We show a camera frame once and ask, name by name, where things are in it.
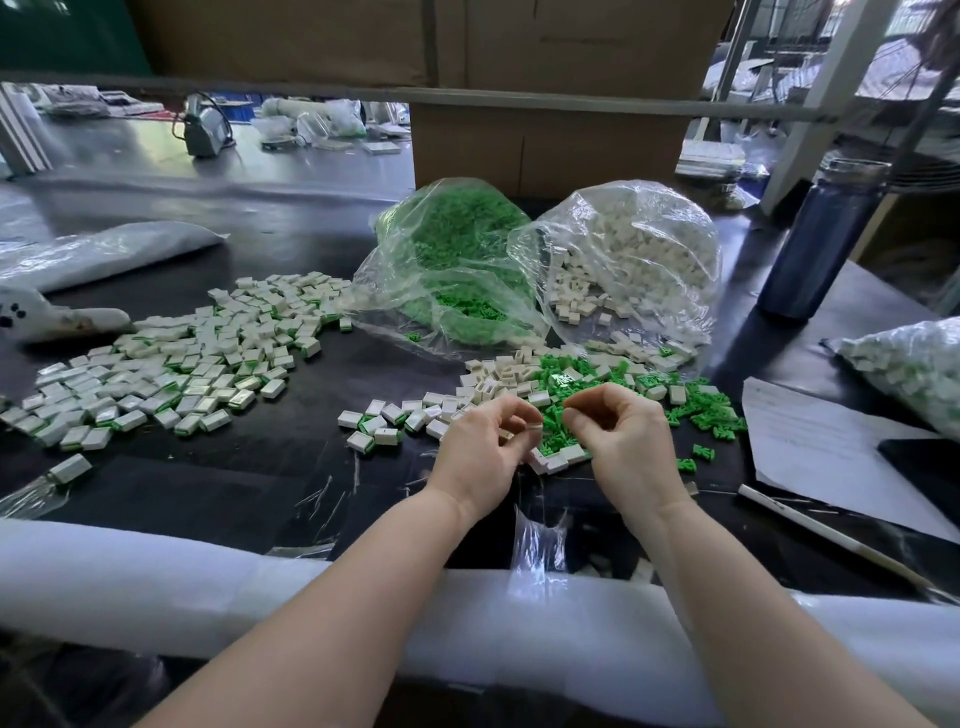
white bag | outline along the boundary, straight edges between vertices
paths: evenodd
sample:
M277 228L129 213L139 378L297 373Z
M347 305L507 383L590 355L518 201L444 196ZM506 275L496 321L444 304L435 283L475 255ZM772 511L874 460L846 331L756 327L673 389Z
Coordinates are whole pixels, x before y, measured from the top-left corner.
M227 237L180 222L128 223L45 242L0 241L0 284L59 291L192 253Z

person's right hand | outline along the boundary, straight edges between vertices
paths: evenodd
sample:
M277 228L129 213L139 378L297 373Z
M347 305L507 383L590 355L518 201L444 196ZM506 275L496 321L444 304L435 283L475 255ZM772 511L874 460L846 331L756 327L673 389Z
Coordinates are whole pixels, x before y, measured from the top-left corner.
M597 483L631 530L664 506L691 501L658 402L603 384L566 399L564 425L593 455Z

plastic film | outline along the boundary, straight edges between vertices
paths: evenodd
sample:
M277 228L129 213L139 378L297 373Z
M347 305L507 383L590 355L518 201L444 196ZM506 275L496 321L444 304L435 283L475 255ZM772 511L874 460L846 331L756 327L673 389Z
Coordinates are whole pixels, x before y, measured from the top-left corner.
M658 182L609 182L574 192L510 235L544 317L568 344L612 331L690 345L709 342L720 292L719 234L709 216ZM579 323L557 311L577 291L596 301ZM600 317L610 315L608 325Z

clear plastic bag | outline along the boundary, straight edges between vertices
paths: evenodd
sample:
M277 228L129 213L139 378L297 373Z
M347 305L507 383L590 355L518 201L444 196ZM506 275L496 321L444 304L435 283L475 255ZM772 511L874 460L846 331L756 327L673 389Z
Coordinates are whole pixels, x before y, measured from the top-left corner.
M702 209L658 182L578 190L513 231L509 253L567 344L606 340L617 329L645 341L709 342L720 292L719 234ZM561 323L552 306L587 284L601 299L597 308L579 325ZM607 326L599 321L604 313L612 316Z
M192 253L226 238L191 223L152 222L41 242L0 240L0 284L50 293Z
M500 344L538 345L548 325L508 232L530 222L480 180L447 179L418 190L372 220L377 247L353 276L354 323L401 344L460 357Z
M832 347L880 392L960 442L960 317L844 339Z

bag of green parts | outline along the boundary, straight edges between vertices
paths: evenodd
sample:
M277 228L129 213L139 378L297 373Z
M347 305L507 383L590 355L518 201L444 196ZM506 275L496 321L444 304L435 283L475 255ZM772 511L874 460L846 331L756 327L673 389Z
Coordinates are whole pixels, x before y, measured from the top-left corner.
M404 345L460 358L504 345L538 346L548 324L523 276L540 252L508 233L530 222L480 180L419 189L371 220L377 246L357 269L349 316Z

